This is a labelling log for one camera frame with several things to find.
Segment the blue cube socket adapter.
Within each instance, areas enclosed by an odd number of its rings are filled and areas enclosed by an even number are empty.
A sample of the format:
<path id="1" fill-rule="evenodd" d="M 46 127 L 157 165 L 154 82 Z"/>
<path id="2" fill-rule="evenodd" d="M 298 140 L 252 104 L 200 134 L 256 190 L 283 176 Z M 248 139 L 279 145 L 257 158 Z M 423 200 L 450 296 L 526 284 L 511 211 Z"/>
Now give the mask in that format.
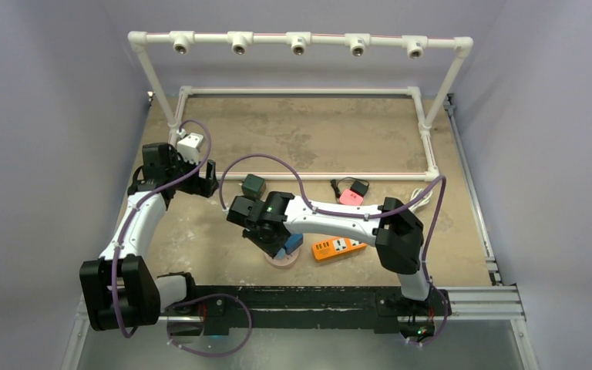
<path id="1" fill-rule="evenodd" d="M 291 256 L 303 244 L 303 234 L 292 234 L 284 243 L 284 246 L 274 256 L 274 259 L 284 259 Z"/>

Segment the pink round socket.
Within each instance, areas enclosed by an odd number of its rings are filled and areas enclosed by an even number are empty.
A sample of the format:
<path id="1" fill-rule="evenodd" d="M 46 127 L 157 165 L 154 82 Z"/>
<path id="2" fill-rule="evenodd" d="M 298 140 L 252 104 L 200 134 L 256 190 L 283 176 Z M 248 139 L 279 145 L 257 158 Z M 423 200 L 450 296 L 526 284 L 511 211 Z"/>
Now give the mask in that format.
<path id="1" fill-rule="evenodd" d="M 290 268 L 298 260 L 300 251 L 296 250 L 291 254 L 278 254 L 277 257 L 271 257 L 265 254 L 264 257 L 269 265 L 276 268 Z"/>

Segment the dark green cube plug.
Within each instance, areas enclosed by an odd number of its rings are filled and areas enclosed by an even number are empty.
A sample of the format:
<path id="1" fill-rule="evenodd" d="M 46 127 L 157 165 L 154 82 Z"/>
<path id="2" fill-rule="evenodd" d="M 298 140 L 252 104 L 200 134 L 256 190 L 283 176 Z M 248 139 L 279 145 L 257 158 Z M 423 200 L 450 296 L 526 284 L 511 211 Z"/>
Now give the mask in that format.
<path id="1" fill-rule="evenodd" d="M 266 190 L 266 180 L 263 177 L 249 173 L 244 178 L 241 189 L 245 197 L 261 199 Z"/>

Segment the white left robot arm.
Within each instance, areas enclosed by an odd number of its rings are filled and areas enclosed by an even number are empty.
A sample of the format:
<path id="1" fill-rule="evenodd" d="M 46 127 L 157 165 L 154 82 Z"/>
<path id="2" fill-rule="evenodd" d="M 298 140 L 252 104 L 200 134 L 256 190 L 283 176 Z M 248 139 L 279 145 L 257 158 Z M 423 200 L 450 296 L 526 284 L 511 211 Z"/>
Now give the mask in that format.
<path id="1" fill-rule="evenodd" d="M 143 163 L 133 173 L 125 214 L 113 239 L 97 259 L 79 269 L 94 330 L 122 329 L 129 337 L 140 326 L 156 324 L 169 306 L 179 315 L 198 308 L 191 274 L 153 277 L 143 258 L 176 192 L 209 198 L 218 189 L 216 163 L 200 156 L 207 152 L 204 142 L 202 135 L 191 133 L 176 146 L 143 146 Z"/>

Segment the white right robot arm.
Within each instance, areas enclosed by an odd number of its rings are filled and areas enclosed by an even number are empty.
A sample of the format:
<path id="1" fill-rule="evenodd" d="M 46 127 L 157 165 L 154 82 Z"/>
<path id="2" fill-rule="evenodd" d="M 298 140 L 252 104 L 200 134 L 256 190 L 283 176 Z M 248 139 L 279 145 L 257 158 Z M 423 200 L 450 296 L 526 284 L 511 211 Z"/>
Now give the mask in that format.
<path id="1" fill-rule="evenodd" d="M 236 196 L 227 221 L 242 227 L 242 236 L 274 257 L 293 234 L 344 237 L 374 247 L 381 266 L 397 274 L 404 308 L 419 314 L 432 303 L 422 268 L 423 222 L 400 200 L 348 206 L 310 202 L 288 192 L 271 191 L 265 200 Z"/>

